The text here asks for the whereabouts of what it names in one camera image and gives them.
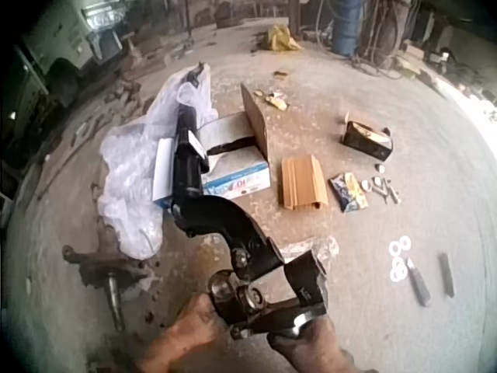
metal rod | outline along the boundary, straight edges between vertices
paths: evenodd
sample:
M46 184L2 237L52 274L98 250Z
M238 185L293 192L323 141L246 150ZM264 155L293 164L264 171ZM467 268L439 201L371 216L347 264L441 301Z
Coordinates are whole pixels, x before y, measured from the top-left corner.
M19 48L19 46L14 45L14 51L17 53L17 55L19 56L19 58L21 59L21 61L23 61L23 64L28 68L28 70L30 71L31 75L34 77L34 80L36 80L36 83L38 84L38 86L40 87L40 89L43 91L43 93L46 96L48 96L48 89L47 89L47 87L44 85L44 83L41 80L40 76L38 75L38 73L36 73L34 67L30 64L30 62L28 61L28 59L26 58L26 56L24 55L24 53L21 51L21 49Z
M189 22L189 4L188 0L185 0L185 12L186 12L186 29L188 30L188 36L192 37L192 25Z
M117 280L114 274L109 274L107 282L105 283L107 300L109 302L110 311L114 320L114 326L118 332L124 331L123 310L121 309L121 298L119 288L117 287Z

white plastic bag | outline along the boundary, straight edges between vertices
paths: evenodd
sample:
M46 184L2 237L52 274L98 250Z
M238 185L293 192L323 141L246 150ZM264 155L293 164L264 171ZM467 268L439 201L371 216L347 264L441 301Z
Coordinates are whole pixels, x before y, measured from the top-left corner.
M116 229L120 250L134 259L152 257L162 244L163 211L152 202L153 172L159 139L176 134L179 102L195 107L197 127L217 119L210 101L209 65L198 77L198 89L181 84L194 68L171 75L145 116L113 128L100 145L109 175L98 201L99 214Z
M203 65L203 71L198 77L198 88L195 89L188 82L181 83L185 75L195 67L190 66L176 72L162 86L145 116L144 122L147 124L145 132L148 138L158 141L160 138L175 136L180 103L195 107L197 128L217 119L217 110L212 107L210 100L209 65Z

blue barrel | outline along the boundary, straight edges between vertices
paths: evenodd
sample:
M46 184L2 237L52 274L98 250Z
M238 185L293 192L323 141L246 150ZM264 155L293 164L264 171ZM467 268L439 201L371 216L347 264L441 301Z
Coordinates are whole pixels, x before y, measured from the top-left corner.
M335 10L332 51L351 56L356 51L361 0L332 0L332 3Z

human hand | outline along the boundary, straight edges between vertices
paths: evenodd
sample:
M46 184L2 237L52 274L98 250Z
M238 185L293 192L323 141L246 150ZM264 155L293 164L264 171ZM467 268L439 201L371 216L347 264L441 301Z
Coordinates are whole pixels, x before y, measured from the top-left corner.
M170 328L165 330L139 364L142 372L167 372L169 365L193 348L221 337L228 330L208 294L195 294Z
M267 340L299 373L357 372L343 356L335 327L327 315L310 321L297 339L269 333Z

cardboard box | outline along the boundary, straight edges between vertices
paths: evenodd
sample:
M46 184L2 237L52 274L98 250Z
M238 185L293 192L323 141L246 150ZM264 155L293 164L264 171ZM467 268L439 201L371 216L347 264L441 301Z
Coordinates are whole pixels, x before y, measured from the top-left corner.
M283 204L285 208L320 208L328 205L325 178L319 161L313 155L285 158L283 174Z
M271 185L266 122L251 93L241 85L245 111L205 124L197 137L207 150L210 171L202 175L203 192L233 199ZM152 200L169 208L175 139L160 140Z

